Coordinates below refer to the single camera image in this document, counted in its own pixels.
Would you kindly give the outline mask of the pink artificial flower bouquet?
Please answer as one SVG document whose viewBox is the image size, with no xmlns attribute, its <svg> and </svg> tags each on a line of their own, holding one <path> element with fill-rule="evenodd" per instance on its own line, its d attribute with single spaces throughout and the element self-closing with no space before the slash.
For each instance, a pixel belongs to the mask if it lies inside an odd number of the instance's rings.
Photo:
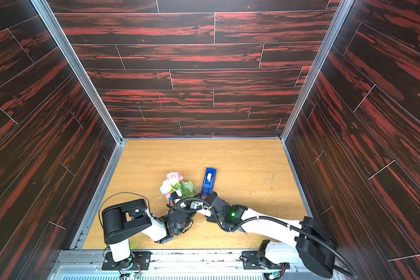
<svg viewBox="0 0 420 280">
<path fill-rule="evenodd" d="M 197 194 L 197 190 L 192 181 L 184 181 L 179 171 L 171 172 L 166 175 L 160 191 L 168 202 L 174 201 L 176 198 L 191 198 Z"/>
</svg>

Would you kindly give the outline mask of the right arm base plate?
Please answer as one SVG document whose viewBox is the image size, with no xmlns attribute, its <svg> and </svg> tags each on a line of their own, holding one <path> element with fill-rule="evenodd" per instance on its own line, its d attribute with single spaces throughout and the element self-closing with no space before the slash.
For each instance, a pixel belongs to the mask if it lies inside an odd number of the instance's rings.
<svg viewBox="0 0 420 280">
<path fill-rule="evenodd" d="M 287 270 L 290 268 L 288 263 L 274 264 L 265 256 L 259 256 L 258 252 L 253 250 L 242 251 L 240 260 L 245 270 Z"/>
</svg>

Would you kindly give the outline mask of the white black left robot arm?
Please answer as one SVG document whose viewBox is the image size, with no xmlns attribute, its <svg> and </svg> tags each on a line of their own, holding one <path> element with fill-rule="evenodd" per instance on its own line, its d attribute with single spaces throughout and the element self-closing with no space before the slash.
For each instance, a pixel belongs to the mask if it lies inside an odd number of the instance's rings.
<svg viewBox="0 0 420 280">
<path fill-rule="evenodd" d="M 203 208 L 198 199 L 187 200 L 176 191 L 167 214 L 160 218 L 151 213 L 145 197 L 105 208 L 101 212 L 100 223 L 113 261 L 130 260 L 129 239 L 139 233 L 149 236 L 157 244 L 165 244 L 187 232 L 193 224 L 194 215 Z"/>
</svg>

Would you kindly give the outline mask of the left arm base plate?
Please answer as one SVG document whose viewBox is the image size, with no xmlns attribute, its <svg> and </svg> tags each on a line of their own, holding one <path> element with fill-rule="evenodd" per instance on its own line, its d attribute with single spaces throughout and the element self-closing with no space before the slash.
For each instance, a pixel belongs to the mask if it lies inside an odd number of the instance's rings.
<svg viewBox="0 0 420 280">
<path fill-rule="evenodd" d="M 129 258 L 115 262 L 113 260 L 112 252 L 107 252 L 105 255 L 105 260 L 101 269 L 103 271 L 145 271 L 148 270 L 151 262 L 150 251 L 136 251 L 132 250 Z"/>
</svg>

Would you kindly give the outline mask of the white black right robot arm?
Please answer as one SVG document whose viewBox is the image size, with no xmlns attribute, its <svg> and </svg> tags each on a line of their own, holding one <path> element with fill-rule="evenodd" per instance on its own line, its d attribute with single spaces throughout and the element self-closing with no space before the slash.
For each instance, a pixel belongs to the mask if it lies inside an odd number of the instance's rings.
<svg viewBox="0 0 420 280">
<path fill-rule="evenodd" d="M 334 271 L 358 279 L 353 266 L 337 252 L 338 243 L 333 234 L 315 219 L 286 220 L 263 215 L 243 205 L 229 205 L 216 192 L 204 198 L 210 220 L 229 233 L 244 232 L 266 236 L 259 258 L 272 264 L 294 261 L 302 263 L 312 273 L 331 278 Z"/>
</svg>

